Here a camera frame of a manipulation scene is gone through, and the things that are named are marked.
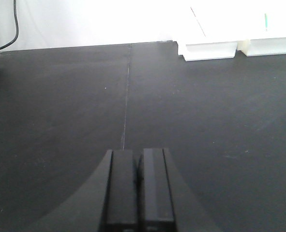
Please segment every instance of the white container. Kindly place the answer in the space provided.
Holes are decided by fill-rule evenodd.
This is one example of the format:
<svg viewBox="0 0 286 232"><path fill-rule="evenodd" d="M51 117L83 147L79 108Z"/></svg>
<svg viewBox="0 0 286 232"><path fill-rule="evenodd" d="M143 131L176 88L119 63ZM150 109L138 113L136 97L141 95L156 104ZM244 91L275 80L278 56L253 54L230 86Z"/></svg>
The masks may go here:
<svg viewBox="0 0 286 232"><path fill-rule="evenodd" d="M286 54L286 37L244 40L239 42L238 50L248 57Z"/></svg>
<svg viewBox="0 0 286 232"><path fill-rule="evenodd" d="M196 44L178 42L178 52L179 55L183 55L185 61L233 58L237 45L237 41Z"/></svg>

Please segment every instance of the white backdrop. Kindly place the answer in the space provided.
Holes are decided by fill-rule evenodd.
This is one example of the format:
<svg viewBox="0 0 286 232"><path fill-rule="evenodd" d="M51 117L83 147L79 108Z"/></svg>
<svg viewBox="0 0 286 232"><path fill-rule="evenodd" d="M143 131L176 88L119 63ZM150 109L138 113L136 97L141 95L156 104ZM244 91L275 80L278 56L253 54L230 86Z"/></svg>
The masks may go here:
<svg viewBox="0 0 286 232"><path fill-rule="evenodd" d="M6 50L171 40L165 0L17 0L20 34ZM13 0L0 0L0 45L15 35Z"/></svg>

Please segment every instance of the black cable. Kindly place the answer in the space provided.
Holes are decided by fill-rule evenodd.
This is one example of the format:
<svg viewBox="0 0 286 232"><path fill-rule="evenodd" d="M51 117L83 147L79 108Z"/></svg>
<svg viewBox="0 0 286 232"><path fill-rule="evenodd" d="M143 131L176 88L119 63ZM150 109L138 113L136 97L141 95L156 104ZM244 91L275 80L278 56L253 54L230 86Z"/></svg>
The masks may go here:
<svg viewBox="0 0 286 232"><path fill-rule="evenodd" d="M14 0L14 18L15 18L15 24L16 24L16 35L13 38L12 41L10 41L9 43L7 43L6 45L3 45L0 47L0 50L12 45L18 38L19 35L19 26L18 26L18 19L17 19L17 4L16 4L16 0Z"/></svg>

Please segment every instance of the black table surface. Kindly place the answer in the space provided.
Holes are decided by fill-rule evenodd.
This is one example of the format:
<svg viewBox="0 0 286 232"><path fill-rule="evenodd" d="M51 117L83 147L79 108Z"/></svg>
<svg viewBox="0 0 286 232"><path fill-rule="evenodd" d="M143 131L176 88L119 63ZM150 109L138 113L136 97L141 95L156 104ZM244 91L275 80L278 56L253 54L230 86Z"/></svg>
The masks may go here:
<svg viewBox="0 0 286 232"><path fill-rule="evenodd" d="M168 147L224 232L286 232L286 55L177 44L0 53L0 232L71 196L107 149Z"/></svg>

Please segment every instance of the green marking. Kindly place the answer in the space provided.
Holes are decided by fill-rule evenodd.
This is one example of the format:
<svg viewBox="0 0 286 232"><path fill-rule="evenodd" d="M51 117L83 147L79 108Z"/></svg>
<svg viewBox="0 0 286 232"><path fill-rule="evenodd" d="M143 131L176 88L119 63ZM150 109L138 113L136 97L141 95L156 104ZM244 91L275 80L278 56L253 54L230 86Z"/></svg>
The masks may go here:
<svg viewBox="0 0 286 232"><path fill-rule="evenodd" d="M264 18L265 18L265 29L268 29L268 15L264 13Z"/></svg>

